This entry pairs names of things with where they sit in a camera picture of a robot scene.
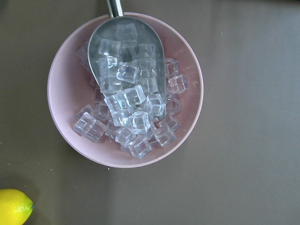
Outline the pile of clear ice cubes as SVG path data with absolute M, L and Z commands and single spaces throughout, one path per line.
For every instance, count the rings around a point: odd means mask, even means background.
M 95 65 L 95 98 L 75 114 L 73 131 L 94 143 L 106 136 L 139 159 L 154 146 L 169 145 L 180 126 L 174 115 L 181 111 L 178 94 L 187 90 L 187 80 L 179 61 L 159 51 L 146 26 L 130 20 L 85 42 L 77 55 L 87 70 Z

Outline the metal ice scoop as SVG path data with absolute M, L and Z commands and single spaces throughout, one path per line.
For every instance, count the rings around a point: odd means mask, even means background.
M 157 79 L 158 93 L 166 98 L 165 56 L 162 42 L 155 30 L 147 23 L 123 14 L 118 0 L 108 0 L 109 20 L 99 25 L 88 43 L 88 61 L 101 93 L 110 96 L 129 86 L 128 82 L 117 80 L 116 70 L 103 68 L 103 58 L 117 58 L 118 61 L 146 61 L 142 63 L 141 77 L 149 77 L 146 69 L 153 70 Z

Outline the pink bowl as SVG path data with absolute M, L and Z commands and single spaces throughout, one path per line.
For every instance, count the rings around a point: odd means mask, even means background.
M 53 121 L 63 138 L 84 157 L 102 165 L 135 168 L 155 163 L 178 149 L 192 132 L 203 103 L 203 76 L 196 55 L 188 42 L 165 22 L 139 13 L 128 12 L 150 25 L 159 35 L 165 55 L 179 61 L 186 75 L 188 90 L 180 94 L 181 112 L 176 115 L 180 127 L 176 139 L 166 147 L 155 146 L 142 159 L 122 152 L 108 139 L 94 143 L 73 131 L 75 113 L 93 102 L 90 73 L 81 65 L 76 51 L 87 41 L 95 28 L 108 20 L 107 15 L 95 18 L 77 28 L 61 45 L 52 62 L 47 84 L 47 97 Z

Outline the yellow lemon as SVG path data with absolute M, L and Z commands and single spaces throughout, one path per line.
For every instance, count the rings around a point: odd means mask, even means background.
M 33 201 L 17 189 L 0 190 L 0 224 L 23 225 L 34 208 Z

